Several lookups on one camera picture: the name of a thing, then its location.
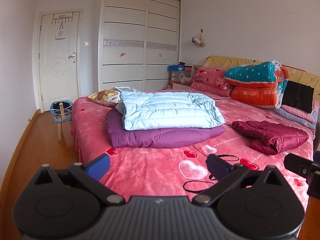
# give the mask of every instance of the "yellow headboard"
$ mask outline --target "yellow headboard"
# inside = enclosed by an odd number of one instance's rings
[[[260,60],[237,58],[237,57],[222,57],[222,56],[210,56],[204,62],[204,66],[208,67],[221,67],[221,68],[232,68],[244,64],[255,64],[261,63]],[[315,89],[313,98],[320,102],[320,77],[311,73],[292,68],[285,67],[289,73],[289,80],[304,84]]]
[[[221,67],[221,68],[232,68],[244,64],[255,64],[262,63],[263,61],[238,58],[238,57],[222,57],[222,56],[210,56],[204,62],[204,66],[208,67]]]

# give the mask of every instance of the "pink bedspread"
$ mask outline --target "pink bedspread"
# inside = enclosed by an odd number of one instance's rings
[[[188,92],[203,93],[198,90]],[[118,148],[113,149],[108,134],[105,131],[105,115],[111,109],[79,98],[72,110],[71,134],[75,136],[76,149],[79,160],[88,163],[103,153],[110,155],[111,167],[100,180],[126,200],[131,195],[188,195],[191,199],[195,191],[206,189],[216,181],[209,179],[206,159],[210,153],[224,155],[223,159],[231,164],[240,162],[251,169],[263,170],[272,164],[285,176],[304,208],[308,203],[307,184],[298,175],[286,170],[283,160],[288,152],[278,155],[265,155],[249,147],[251,139],[240,135],[232,129],[231,123],[239,121],[269,121],[297,127],[309,135],[299,148],[290,152],[311,159],[313,154],[312,132],[297,123],[288,121],[267,109],[247,105],[231,98],[223,98],[213,94],[206,94],[216,101],[226,119],[225,132],[215,138],[189,147],[176,149],[155,148]]]

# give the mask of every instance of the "baseboard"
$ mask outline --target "baseboard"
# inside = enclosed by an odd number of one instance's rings
[[[22,144],[25,140],[25,138],[27,137],[27,134],[33,124],[33,122],[35,121],[35,119],[38,117],[39,113],[41,113],[40,109],[38,109],[34,115],[32,116],[32,120],[28,123],[27,127],[25,128],[14,152],[13,152],[13,155],[11,157],[11,160],[9,162],[9,165],[8,165],[8,168],[7,168],[7,171],[4,175],[4,179],[3,179],[3,182],[2,184],[0,185],[0,227],[2,225],[2,212],[1,212],[1,209],[2,209],[2,206],[3,206],[3,203],[4,203],[4,200],[5,200],[5,196],[7,194],[7,190],[8,190],[8,186],[9,186],[9,182],[10,182],[10,178],[11,178],[11,174],[12,174],[12,171],[13,171],[13,168],[14,168],[14,165],[16,163],[16,160],[18,158],[18,155],[20,153],[20,150],[21,150],[21,147],[22,147]]]

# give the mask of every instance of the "hanging bag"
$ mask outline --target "hanging bag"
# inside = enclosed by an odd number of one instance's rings
[[[66,33],[63,29],[63,22],[62,21],[61,21],[61,25],[60,25],[59,30],[57,30],[55,33],[56,40],[63,40],[66,38]]]

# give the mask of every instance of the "white wall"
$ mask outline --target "white wall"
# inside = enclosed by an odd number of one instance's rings
[[[203,28],[205,46],[192,37]],[[285,65],[320,75],[320,0],[182,0],[181,61],[210,55]]]
[[[37,44],[35,43],[38,36],[38,21],[40,12],[53,12],[59,10],[83,10],[82,20],[79,25],[78,43],[80,44],[80,51],[77,52],[77,67],[78,76],[80,77],[79,96],[86,96],[92,94],[92,31],[93,31],[93,16],[94,16],[95,0],[37,0],[36,2],[36,18],[34,20],[34,43],[33,43],[33,77],[35,86],[35,97],[37,107],[39,108],[38,90],[36,82],[36,66],[38,57]],[[85,47],[84,42],[89,41],[90,46]]]
[[[36,111],[31,58],[35,5],[36,0],[0,0],[0,184]]]

